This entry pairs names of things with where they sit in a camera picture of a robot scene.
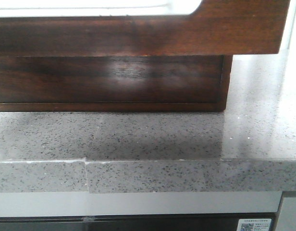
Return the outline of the dark appliance under counter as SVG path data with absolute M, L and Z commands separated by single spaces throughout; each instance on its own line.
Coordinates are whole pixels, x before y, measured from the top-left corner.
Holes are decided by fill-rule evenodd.
M 275 213 L 154 214 L 58 217 L 0 217 L 0 231 L 236 231 L 239 219 Z

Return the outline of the white QR code sticker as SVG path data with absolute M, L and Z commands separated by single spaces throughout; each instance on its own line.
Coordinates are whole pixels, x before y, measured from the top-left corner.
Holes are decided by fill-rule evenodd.
M 272 219 L 239 219 L 237 231 L 269 231 Z

